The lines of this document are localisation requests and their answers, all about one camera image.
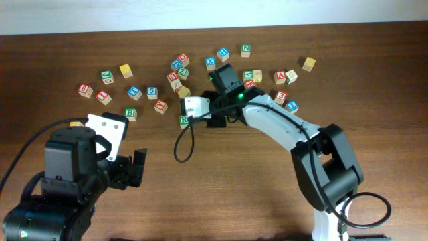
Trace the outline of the red Y block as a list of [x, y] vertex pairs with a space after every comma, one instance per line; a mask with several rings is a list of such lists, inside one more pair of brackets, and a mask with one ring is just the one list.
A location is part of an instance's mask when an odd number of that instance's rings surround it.
[[168, 109], [168, 104], [165, 101], [163, 101], [161, 99], [158, 99], [156, 101], [156, 103], [154, 104], [154, 109], [157, 112], [159, 112], [161, 114], [164, 114], [167, 111], [167, 109]]

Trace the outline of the white O block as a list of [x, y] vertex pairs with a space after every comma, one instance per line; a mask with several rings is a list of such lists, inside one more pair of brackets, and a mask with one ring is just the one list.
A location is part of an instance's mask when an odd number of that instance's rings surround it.
[[295, 82], [298, 78], [298, 75], [296, 74], [296, 72], [294, 70], [289, 70], [286, 72], [286, 83], [287, 84], [291, 84], [293, 82]]

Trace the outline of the plain wooden picture block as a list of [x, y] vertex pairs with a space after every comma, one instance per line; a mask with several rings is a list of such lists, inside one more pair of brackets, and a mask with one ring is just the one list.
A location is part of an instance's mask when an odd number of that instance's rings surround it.
[[260, 83], [263, 80], [262, 70], [253, 70], [253, 81], [255, 83]]

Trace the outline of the blue T block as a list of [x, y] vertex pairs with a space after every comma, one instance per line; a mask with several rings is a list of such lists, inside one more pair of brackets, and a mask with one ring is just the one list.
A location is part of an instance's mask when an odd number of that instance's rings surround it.
[[137, 101], [142, 96], [141, 90], [136, 86], [131, 86], [128, 89], [127, 94], [129, 95], [129, 97], [131, 97], [131, 99], [135, 101]]

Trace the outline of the yellow block centre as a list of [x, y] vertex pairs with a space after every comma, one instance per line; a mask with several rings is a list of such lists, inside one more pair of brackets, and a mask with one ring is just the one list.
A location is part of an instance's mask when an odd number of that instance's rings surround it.
[[188, 97], [188, 96], [191, 95], [191, 91], [190, 91], [189, 88], [187, 88], [185, 86], [182, 86], [182, 87], [179, 88], [179, 90], [177, 92], [177, 95], [178, 95], [179, 98], [184, 99], [184, 98], [186, 98], [186, 97]]

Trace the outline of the yellow block upper left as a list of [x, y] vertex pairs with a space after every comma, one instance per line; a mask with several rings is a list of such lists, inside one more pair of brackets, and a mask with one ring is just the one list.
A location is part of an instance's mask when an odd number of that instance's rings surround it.
[[124, 78], [129, 78], [133, 76], [132, 70], [129, 64], [123, 64], [120, 66], [120, 72]]

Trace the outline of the red 1 block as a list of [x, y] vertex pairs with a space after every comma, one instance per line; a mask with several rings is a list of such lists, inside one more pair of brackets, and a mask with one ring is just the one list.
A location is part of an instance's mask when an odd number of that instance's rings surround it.
[[111, 96], [104, 90], [101, 90], [99, 93], [97, 93], [96, 99], [103, 105], [107, 105], [112, 100]]

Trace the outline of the green V block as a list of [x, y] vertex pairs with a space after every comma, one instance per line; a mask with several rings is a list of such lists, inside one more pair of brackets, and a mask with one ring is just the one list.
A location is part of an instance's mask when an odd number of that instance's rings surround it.
[[243, 72], [243, 80], [246, 81], [246, 80], [251, 80], [251, 79], [253, 79], [253, 71], [252, 70], [245, 70]]

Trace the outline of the red U block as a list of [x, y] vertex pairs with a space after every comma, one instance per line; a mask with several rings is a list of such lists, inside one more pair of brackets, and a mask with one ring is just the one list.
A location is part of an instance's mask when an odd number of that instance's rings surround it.
[[172, 71], [169, 74], [167, 74], [167, 80], [169, 82], [173, 82], [173, 81], [178, 80], [178, 79], [179, 79], [179, 77], [177, 76], [177, 73], [174, 72], [174, 71]]

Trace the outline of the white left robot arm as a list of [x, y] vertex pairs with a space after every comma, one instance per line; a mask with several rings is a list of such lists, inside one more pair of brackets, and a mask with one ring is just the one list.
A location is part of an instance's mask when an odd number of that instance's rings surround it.
[[142, 183], [147, 150], [107, 158], [111, 144], [89, 127], [54, 131], [45, 145], [45, 170], [25, 186], [19, 204], [3, 221], [6, 241], [81, 240], [96, 202], [108, 189]]

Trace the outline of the yellow block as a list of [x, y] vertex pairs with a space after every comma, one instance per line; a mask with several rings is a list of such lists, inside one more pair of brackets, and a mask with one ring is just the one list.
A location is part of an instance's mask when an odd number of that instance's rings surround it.
[[303, 63], [302, 69], [307, 72], [311, 72], [315, 63], [316, 63], [316, 60], [308, 56]]
[[72, 121], [70, 122], [71, 127], [84, 127], [84, 123], [81, 121]]
[[177, 95], [178, 95], [179, 98], [184, 99], [184, 98], [186, 98], [186, 97], [188, 97], [188, 96], [191, 95], [191, 91], [190, 91], [189, 88], [187, 88], [185, 86], [182, 86], [182, 87], [179, 88], [179, 90], [177, 92]]
[[124, 78], [129, 78], [133, 76], [132, 70], [129, 64], [123, 64], [120, 66], [120, 72]]

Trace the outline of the green N block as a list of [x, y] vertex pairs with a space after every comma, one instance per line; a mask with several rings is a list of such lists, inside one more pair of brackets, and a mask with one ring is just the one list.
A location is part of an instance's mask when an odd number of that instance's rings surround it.
[[251, 55], [251, 45], [250, 44], [242, 44], [241, 45], [241, 57], [249, 58]]

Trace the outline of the green R block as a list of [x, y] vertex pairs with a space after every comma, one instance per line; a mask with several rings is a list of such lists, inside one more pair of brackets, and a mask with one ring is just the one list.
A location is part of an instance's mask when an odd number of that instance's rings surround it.
[[179, 124], [180, 124], [180, 127], [182, 129], [184, 129], [185, 127], [187, 127], [189, 125], [188, 117], [185, 116], [185, 115], [180, 116], [179, 117]]

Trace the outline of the green J block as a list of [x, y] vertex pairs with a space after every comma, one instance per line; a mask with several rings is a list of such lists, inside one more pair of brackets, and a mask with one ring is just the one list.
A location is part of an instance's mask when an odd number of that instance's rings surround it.
[[114, 82], [114, 77], [110, 70], [103, 71], [100, 75], [104, 84], [112, 84]]

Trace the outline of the blue X block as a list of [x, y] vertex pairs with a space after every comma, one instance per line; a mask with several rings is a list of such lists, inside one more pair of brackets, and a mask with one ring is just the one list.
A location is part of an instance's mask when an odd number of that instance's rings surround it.
[[216, 69], [216, 59], [215, 57], [206, 57], [205, 58], [205, 65], [207, 71]]

